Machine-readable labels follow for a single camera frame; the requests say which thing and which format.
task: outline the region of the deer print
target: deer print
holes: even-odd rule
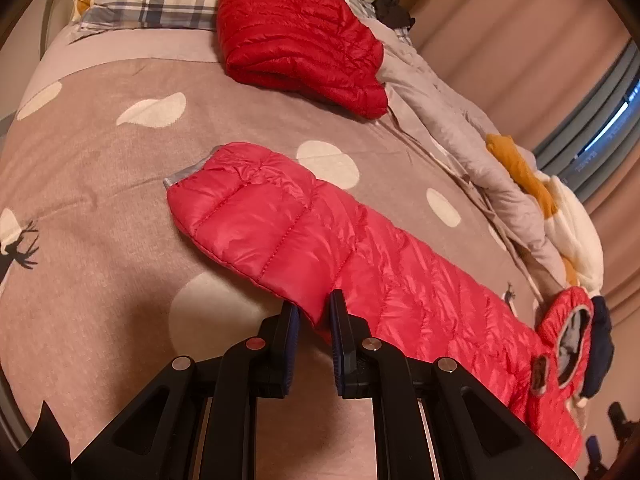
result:
[[[20,235],[18,239],[11,243],[7,244],[4,247],[4,251],[0,253],[0,283],[4,280],[7,272],[9,271],[9,267],[13,262],[16,262],[18,265],[25,269],[33,269],[33,266],[36,266],[38,263],[31,261],[31,257],[38,251],[39,247],[34,247],[40,235],[37,235],[31,245],[27,248],[26,251],[21,253],[19,251],[20,244],[24,240],[24,235],[27,233],[38,233],[38,230],[35,228],[34,223],[30,222],[27,227],[20,231]]]

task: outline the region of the yellow cloth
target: yellow cloth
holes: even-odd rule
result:
[[[488,134],[486,136],[486,148],[506,168],[516,184],[536,199],[540,209],[542,209],[545,220],[558,212],[558,206],[551,193],[536,178],[533,170],[520,155],[516,143],[513,142],[511,137]]]

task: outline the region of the dark red puffer jacket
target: dark red puffer jacket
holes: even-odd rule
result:
[[[302,308],[324,330],[328,293],[405,355],[450,356],[471,371],[567,463],[582,449],[565,401],[580,388],[590,347],[591,301],[562,292],[538,333],[494,293],[409,233],[284,155],[253,144],[219,148],[202,170],[168,189],[180,231],[212,259]],[[571,314],[584,314],[580,353],[560,387],[556,346]],[[546,356],[533,394],[532,361]]]
[[[382,44],[344,0],[218,0],[226,73],[238,82],[386,113]]]

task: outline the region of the pink curtain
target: pink curtain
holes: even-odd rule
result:
[[[534,148],[620,54],[606,0],[417,0],[416,49],[436,73]]]

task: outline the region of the black cloth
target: black cloth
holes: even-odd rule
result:
[[[581,396],[591,399],[600,387],[613,362],[613,340],[611,338],[611,316],[602,296],[591,298],[593,321],[591,322],[591,349],[584,373]]]
[[[378,21],[389,28],[411,29],[414,26],[415,18],[400,6],[400,0],[373,0],[373,7]]]

